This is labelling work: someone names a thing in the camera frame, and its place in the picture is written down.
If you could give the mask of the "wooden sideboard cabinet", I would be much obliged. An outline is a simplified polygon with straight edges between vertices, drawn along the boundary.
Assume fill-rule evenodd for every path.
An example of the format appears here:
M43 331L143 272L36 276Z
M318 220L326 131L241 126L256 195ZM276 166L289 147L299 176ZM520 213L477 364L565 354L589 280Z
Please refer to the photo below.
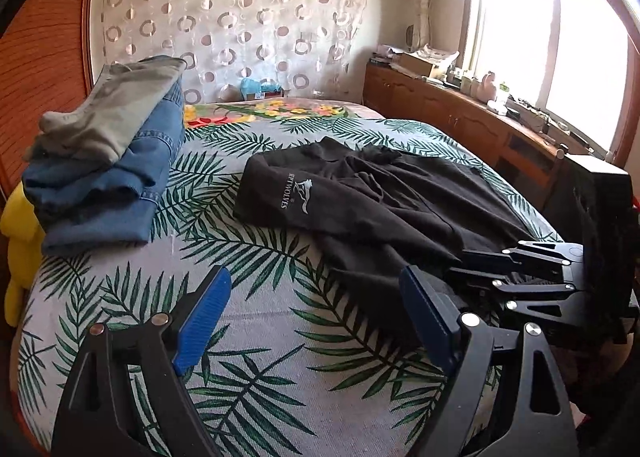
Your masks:
M537 209L551 195L560 167L556 149L526 126L471 97L369 62L362 98L364 105L385 118L421 121L446 133Z

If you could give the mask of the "folded blue jeans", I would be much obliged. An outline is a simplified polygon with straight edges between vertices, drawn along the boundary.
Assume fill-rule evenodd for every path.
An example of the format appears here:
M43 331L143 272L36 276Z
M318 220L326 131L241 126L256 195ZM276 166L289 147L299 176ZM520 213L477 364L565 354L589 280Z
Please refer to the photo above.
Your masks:
M184 139L183 107L176 81L110 166L36 154L22 183L44 230L44 255L72 257L106 245L150 241L153 217Z

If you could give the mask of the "cardboard box on cabinet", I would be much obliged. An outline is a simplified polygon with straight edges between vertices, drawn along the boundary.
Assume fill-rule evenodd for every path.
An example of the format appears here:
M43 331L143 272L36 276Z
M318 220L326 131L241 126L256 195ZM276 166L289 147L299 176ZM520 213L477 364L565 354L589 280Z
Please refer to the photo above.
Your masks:
M402 54L398 58L398 65L402 68L416 74L417 76L425 76L425 78L442 79L444 72L440 64L442 60L437 56L428 56L423 54Z

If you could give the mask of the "blue toy on box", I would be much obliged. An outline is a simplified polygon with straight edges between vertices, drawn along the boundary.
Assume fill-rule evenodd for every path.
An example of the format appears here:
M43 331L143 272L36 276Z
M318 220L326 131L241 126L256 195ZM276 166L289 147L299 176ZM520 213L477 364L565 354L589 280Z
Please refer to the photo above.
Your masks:
M240 94L244 100L256 100L280 97L283 94L283 90L281 85L277 83L244 78L240 83Z

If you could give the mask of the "floral blanket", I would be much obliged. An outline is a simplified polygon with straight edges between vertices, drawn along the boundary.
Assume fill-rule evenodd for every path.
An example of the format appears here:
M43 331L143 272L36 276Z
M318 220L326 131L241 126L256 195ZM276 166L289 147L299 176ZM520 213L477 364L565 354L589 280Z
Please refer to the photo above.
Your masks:
M216 102L216 104L186 104L183 122L186 128L256 120L304 120L310 118L358 117L382 119L382 114L356 102L310 98L268 98L247 102Z

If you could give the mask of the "palm leaf bed sheet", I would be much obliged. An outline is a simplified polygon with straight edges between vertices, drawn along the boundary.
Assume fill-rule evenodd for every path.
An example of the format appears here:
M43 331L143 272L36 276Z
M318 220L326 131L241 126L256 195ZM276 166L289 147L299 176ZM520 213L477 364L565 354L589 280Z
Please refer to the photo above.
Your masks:
M147 245L47 258L14 344L13 386L42 447L73 360L96 321L126 328L166 312L214 265L230 300L186 388L226 456L402 456L434 411L442 373L369 321L331 281L307 235L232 214L247 159L333 138L469 166L506 199L527 235L552 240L542 215L445 133L416 121L273 114L190 126Z

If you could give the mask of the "folded grey pants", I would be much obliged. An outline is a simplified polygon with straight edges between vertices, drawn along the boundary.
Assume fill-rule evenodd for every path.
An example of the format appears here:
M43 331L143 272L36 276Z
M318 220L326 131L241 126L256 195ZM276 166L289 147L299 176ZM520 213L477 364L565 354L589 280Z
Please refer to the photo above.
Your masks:
M184 60L165 55L132 64L105 65L79 107L43 113L39 133L26 150L25 159L47 154L115 163L184 70Z

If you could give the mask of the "wooden sliding wardrobe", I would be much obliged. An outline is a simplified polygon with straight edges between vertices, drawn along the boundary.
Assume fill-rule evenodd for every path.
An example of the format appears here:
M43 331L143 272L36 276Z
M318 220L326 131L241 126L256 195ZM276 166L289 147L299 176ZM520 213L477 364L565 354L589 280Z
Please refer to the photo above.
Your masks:
M1 192L25 168L23 154L48 110L72 110L92 84L90 0L7 0L1 17Z

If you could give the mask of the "yellow plush toy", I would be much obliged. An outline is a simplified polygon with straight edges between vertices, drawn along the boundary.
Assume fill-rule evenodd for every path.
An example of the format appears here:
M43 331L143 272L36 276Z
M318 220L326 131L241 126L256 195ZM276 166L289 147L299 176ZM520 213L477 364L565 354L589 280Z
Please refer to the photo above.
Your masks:
M42 262L44 238L35 208L27 200L22 183L15 187L6 202L1 215L1 234L9 239L6 259L11 275L4 297L4 317L9 326L16 327Z

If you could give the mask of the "pink bottle on cabinet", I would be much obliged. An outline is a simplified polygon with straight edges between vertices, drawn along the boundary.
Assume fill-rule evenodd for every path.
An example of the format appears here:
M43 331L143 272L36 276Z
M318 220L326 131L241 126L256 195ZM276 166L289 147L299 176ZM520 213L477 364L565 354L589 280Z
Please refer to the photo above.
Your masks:
M496 75L493 71L488 71L483 76L483 79L478 82L475 97L480 102L484 102L484 104L488 104L488 102L497 98Z

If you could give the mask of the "circle pattern curtain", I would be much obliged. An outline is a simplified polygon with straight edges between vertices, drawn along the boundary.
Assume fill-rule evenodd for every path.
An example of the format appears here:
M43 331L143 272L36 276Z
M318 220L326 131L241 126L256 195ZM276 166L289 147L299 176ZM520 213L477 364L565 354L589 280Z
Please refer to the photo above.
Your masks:
M179 57L190 104L232 100L245 80L293 97L355 94L352 42L368 0L98 1L96 59Z

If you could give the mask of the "window with wooden frame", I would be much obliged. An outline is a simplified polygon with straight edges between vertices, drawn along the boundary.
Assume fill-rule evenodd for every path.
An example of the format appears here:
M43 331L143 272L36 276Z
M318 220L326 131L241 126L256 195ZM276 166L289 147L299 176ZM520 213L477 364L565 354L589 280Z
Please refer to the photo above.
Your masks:
M631 165L639 148L639 0L496 1L500 15L523 17L518 36L544 56L544 76L530 102L559 116L571 111L572 123L593 117L613 162ZM610 101L616 62L597 50L607 34L596 21L608 13L615 15L615 33L629 41L620 102Z

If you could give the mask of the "black pants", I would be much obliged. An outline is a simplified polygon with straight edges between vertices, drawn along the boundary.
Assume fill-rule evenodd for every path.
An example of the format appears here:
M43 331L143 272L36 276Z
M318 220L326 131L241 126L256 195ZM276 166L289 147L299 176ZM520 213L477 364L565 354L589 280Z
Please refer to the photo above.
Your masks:
M408 333L408 265L437 277L463 250L497 252L534 235L480 171L383 146L317 143L247 160L234 215L311 235L331 276L375 326Z

